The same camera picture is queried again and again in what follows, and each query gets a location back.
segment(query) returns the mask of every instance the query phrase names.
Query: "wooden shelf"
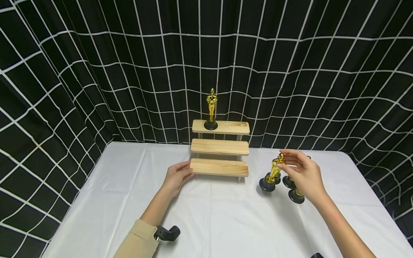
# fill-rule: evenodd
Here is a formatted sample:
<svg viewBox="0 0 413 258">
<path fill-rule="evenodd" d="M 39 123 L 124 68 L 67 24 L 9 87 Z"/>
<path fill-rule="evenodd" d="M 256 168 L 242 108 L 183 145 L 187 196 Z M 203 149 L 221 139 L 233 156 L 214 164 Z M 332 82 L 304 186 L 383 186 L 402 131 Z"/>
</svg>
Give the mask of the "wooden shelf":
<svg viewBox="0 0 413 258">
<path fill-rule="evenodd" d="M 191 151 L 193 153 L 248 156 L 248 142 L 192 139 Z"/>
<path fill-rule="evenodd" d="M 192 131 L 194 133 L 216 133 L 227 135 L 249 135 L 249 125 L 247 122 L 234 121 L 217 121 L 218 128 L 215 130 L 207 130 L 204 127 L 206 120 L 194 120 L 192 123 Z"/>
<path fill-rule="evenodd" d="M 244 161 L 191 159 L 190 167 L 194 169 L 194 174 L 226 175 L 243 178 L 248 176 L 248 165 Z"/>
</svg>

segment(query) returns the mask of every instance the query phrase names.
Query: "white tablecloth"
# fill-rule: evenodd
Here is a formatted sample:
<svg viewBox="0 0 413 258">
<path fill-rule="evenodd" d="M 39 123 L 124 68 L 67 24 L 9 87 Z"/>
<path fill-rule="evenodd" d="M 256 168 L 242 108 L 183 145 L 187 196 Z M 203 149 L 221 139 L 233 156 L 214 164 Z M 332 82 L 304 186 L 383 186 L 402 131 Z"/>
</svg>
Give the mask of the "white tablecloth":
<svg viewBox="0 0 413 258">
<path fill-rule="evenodd" d="M 250 148 L 249 177 L 199 175 L 173 200 L 163 226 L 175 242 L 157 258 L 341 257 L 314 206 L 295 204 L 282 183 L 272 193 L 258 182 L 277 149 Z M 377 257 L 413 257 L 413 250 L 351 159 L 335 151 L 305 151 L 321 167 L 327 192 Z M 190 159 L 190 146 L 113 142 L 52 239 L 45 258 L 113 257 L 133 222 L 162 185 L 166 169 Z"/>
</svg>

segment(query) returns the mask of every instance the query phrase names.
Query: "black and white grid curtain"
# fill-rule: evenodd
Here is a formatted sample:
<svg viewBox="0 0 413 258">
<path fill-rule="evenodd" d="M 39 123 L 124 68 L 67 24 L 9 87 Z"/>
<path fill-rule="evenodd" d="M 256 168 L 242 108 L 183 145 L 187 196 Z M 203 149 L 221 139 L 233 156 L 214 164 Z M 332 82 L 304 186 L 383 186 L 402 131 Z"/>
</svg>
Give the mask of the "black and white grid curtain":
<svg viewBox="0 0 413 258">
<path fill-rule="evenodd" d="M 412 14 L 411 0 L 1 0 L 0 256 L 41 256 L 112 140 L 189 144 L 211 88 L 250 147 L 350 155 L 413 244 Z"/>
</svg>

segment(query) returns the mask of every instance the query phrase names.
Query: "three-tier wooden rack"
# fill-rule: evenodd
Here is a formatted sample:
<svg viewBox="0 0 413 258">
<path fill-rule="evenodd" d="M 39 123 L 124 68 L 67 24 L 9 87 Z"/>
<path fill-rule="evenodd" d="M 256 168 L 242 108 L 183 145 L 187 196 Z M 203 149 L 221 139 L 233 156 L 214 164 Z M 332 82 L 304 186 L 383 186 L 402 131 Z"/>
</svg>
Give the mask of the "three-tier wooden rack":
<svg viewBox="0 0 413 258">
<path fill-rule="evenodd" d="M 190 167 L 194 174 L 224 175 L 241 178 L 248 176 L 248 164 L 242 161 L 242 156 L 249 155 L 248 142 L 241 141 L 242 135 L 249 135 L 247 122 L 217 121 L 218 128 L 207 130 L 204 127 L 205 120 L 194 120 L 192 131 L 198 133 L 198 139 L 192 139 L 191 152 L 197 154 L 197 158 L 191 159 Z M 237 140 L 210 140 L 202 139 L 202 134 L 227 134 L 237 135 Z M 201 159 L 200 154 L 235 156 L 235 160 Z"/>
</svg>

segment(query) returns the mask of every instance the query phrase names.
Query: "right hand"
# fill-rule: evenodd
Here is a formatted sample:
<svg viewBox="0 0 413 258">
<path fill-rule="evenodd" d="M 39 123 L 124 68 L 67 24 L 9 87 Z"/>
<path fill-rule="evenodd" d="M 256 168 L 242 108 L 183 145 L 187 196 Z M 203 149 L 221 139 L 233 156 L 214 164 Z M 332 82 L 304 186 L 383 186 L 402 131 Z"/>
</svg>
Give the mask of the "right hand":
<svg viewBox="0 0 413 258">
<path fill-rule="evenodd" d="M 287 165 L 278 164 L 277 166 L 285 171 L 294 181 L 297 189 L 314 205 L 327 197 L 323 180 L 321 179 L 320 167 L 307 155 L 295 149 L 282 149 L 284 162 Z"/>
</svg>

